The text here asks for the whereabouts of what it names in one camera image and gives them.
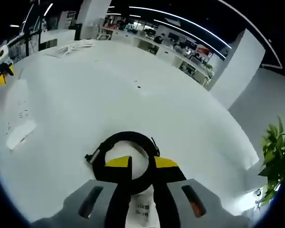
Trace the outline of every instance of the office desk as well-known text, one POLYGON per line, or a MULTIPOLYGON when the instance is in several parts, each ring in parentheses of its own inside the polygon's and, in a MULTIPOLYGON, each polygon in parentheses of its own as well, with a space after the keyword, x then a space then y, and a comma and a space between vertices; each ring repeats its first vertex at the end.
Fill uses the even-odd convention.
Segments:
POLYGON ((149 51, 149 48, 152 46, 153 47, 157 46, 158 51, 156 53, 156 56, 176 68, 180 68, 183 62, 189 64, 190 66, 194 67, 198 71, 199 75, 202 75, 203 77, 205 77, 203 82, 201 83, 203 86, 205 85, 206 81, 210 79, 207 70, 197 65, 196 63, 190 61, 190 59, 186 58, 185 56, 177 53, 173 49, 173 47, 168 47, 162 44, 158 44, 150 38, 141 37, 133 33, 120 31, 120 30, 116 30, 112 28, 103 27, 102 29, 112 32, 111 40, 125 43, 133 47, 143 49, 145 51, 149 51))
MULTIPOLYGON (((19 61, 15 76, 0 86, 0 181, 29 221, 57 213, 67 196, 93 179, 84 156, 120 131, 153 137, 162 157, 176 161, 188 179, 195 178, 220 197, 224 208, 238 213, 234 198, 245 192, 244 172, 258 156, 208 91, 129 45, 96 41, 93 48, 62 58, 47 55, 58 48, 19 61), (4 101, 20 73, 37 127, 10 151, 4 101)), ((133 156, 135 178, 147 161, 132 147, 118 144, 106 159, 126 155, 133 156)))

